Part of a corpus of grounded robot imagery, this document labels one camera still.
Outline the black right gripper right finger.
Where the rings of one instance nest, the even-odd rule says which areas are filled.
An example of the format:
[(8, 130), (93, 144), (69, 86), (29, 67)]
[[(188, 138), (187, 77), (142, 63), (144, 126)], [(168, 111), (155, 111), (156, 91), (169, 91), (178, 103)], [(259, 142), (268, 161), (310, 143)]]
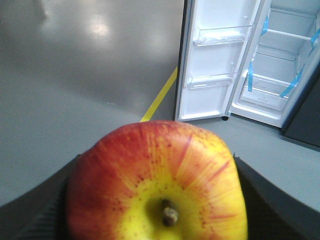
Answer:
[(249, 240), (318, 240), (320, 213), (234, 157), (244, 195)]

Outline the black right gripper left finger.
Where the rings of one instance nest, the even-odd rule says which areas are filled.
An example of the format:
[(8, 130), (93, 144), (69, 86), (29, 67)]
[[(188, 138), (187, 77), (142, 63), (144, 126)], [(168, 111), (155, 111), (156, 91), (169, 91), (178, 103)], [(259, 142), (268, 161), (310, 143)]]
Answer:
[(0, 207), (2, 240), (70, 240), (66, 188), (77, 155), (45, 181)]

